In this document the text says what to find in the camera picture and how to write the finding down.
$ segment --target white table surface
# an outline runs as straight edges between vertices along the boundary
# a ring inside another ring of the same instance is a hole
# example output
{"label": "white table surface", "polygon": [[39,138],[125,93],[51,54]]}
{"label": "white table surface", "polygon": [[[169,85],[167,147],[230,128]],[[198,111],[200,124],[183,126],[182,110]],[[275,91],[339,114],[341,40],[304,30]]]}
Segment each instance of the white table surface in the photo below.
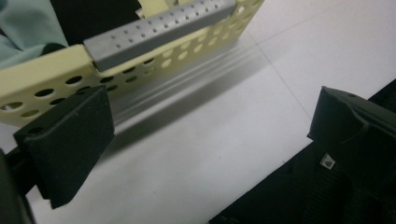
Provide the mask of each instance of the white table surface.
{"label": "white table surface", "polygon": [[[45,223],[206,223],[298,153],[321,86],[368,98],[396,78],[396,1],[266,0],[194,84],[117,126],[76,198]],[[0,147],[18,129],[0,125]]]}

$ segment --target dark cloth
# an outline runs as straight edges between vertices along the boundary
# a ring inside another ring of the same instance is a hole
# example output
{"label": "dark cloth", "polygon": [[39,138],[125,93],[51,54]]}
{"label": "dark cloth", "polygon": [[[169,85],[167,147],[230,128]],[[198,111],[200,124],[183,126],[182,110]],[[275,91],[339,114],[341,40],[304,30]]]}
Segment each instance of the dark cloth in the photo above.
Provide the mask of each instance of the dark cloth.
{"label": "dark cloth", "polygon": [[137,0],[50,0],[69,45],[139,20]]}
{"label": "dark cloth", "polygon": [[[396,79],[370,101],[396,113]],[[355,186],[337,163],[331,170],[322,166],[325,155],[310,144],[209,223],[396,223],[395,202],[381,202]]]}

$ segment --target gray fabric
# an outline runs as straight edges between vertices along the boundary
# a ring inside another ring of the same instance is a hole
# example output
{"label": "gray fabric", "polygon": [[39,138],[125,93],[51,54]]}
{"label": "gray fabric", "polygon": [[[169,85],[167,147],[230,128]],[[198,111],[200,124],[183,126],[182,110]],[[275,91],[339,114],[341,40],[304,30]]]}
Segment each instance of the gray fabric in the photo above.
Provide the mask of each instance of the gray fabric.
{"label": "gray fabric", "polygon": [[41,55],[56,43],[67,46],[50,0],[0,0],[0,69]]}

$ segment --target yellow perforated panel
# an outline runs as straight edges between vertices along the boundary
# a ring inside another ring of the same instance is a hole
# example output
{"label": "yellow perforated panel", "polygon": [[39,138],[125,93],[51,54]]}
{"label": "yellow perforated panel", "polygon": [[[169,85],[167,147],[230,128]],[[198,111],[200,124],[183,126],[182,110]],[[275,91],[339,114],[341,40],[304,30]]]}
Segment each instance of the yellow perforated panel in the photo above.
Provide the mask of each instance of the yellow perforated panel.
{"label": "yellow perforated panel", "polygon": [[202,30],[99,73],[84,46],[0,71],[0,121],[22,126],[63,99],[106,85],[110,99],[203,57],[242,34],[264,0],[237,0],[233,14]]}

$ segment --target perforated metal strip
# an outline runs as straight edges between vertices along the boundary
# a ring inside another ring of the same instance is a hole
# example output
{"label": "perforated metal strip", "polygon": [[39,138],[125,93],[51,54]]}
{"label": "perforated metal strip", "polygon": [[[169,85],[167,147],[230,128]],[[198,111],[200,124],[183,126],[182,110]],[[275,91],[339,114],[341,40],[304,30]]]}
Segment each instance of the perforated metal strip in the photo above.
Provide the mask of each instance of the perforated metal strip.
{"label": "perforated metal strip", "polygon": [[103,72],[229,16],[235,0],[198,0],[84,41]]}

